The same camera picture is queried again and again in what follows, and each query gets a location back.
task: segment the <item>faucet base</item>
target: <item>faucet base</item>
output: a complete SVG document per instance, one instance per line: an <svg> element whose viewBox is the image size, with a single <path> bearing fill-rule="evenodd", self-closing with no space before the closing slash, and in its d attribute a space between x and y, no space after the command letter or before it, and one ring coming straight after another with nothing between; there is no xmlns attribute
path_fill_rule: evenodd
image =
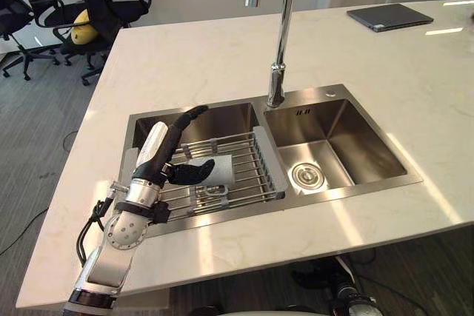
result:
<svg viewBox="0 0 474 316"><path fill-rule="evenodd" d="M272 64L272 75L267 99L267 106L269 107L279 107L284 101L283 78L286 67L284 63Z"/></svg>

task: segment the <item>drain strainer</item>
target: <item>drain strainer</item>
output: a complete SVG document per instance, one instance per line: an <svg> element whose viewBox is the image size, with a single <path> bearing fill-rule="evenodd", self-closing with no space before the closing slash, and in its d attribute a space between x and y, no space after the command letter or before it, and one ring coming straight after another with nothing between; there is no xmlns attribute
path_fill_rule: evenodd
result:
<svg viewBox="0 0 474 316"><path fill-rule="evenodd" d="M293 168L293 180L301 188L316 190L324 183L322 171L311 163L302 163Z"/></svg>

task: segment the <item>robotic arm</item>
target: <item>robotic arm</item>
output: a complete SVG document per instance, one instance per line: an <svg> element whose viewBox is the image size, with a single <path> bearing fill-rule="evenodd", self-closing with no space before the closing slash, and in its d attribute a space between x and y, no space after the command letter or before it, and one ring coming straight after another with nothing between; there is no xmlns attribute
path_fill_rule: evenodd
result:
<svg viewBox="0 0 474 316"><path fill-rule="evenodd" d="M159 191L165 181L193 185L203 181L212 172L213 159L199 167L189 164L174 166L170 163L182 131L206 110L206 106L195 107L182 114L169 127L163 123L156 125L140 152L130 186L112 184L99 216L105 215L117 191L126 192L127 197L116 204L120 213L106 223L101 245L86 260L74 290L64 305L64 316L110 315L136 247L143 242L148 226L166 223L170 216L167 203L159 200ZM341 260L323 258L316 263L314 272L308 275L295 273L293 277L304 287L329 286L333 293L331 315L382 316L375 300L357 291L350 271L344 268Z"/></svg>
<svg viewBox="0 0 474 316"><path fill-rule="evenodd" d="M182 114L168 128L162 125L161 136L163 131L166 133L159 142L156 153L150 160L139 164L133 173L130 187L118 184L111 186L101 215L112 204L117 190L126 192L127 197L125 201L116 204L120 213L106 223L101 246L87 259L73 293L64 305L63 315L110 315L127 277L136 247L144 240L148 226L166 223L170 216L167 203L158 199L165 181L182 185L197 184L212 172L212 159L199 167L170 164L182 131L206 110L206 106L195 107Z"/></svg>

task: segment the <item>chrome faucet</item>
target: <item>chrome faucet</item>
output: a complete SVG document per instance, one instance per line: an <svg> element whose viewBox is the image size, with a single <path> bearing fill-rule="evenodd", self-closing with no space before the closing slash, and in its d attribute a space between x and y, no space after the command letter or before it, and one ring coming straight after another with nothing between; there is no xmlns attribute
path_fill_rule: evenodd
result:
<svg viewBox="0 0 474 316"><path fill-rule="evenodd" d="M257 7L258 0L245 0L246 7ZM272 64L272 75L270 78L270 88L268 90L267 105L278 107L284 100L283 77L286 68L283 57L287 46L288 29L290 27L291 11L293 0L283 0L283 10L281 11L280 32L278 34L278 49L275 62Z"/></svg>

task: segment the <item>countertop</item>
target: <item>countertop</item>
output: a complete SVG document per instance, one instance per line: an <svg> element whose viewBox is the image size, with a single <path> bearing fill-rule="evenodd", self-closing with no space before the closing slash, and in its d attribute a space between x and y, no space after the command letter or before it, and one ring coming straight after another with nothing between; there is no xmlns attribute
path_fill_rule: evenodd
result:
<svg viewBox="0 0 474 316"><path fill-rule="evenodd" d="M285 58L286 91L344 84L422 183L147 239L123 293L472 223L474 4L446 3L410 3L435 21L385 33L354 21L347 8L294 13ZM76 237L118 177L129 115L265 95L279 19L275 14L120 31L41 228L17 307L54 308L69 298L81 268ZM87 253L100 240L99 228L91 229Z"/></svg>

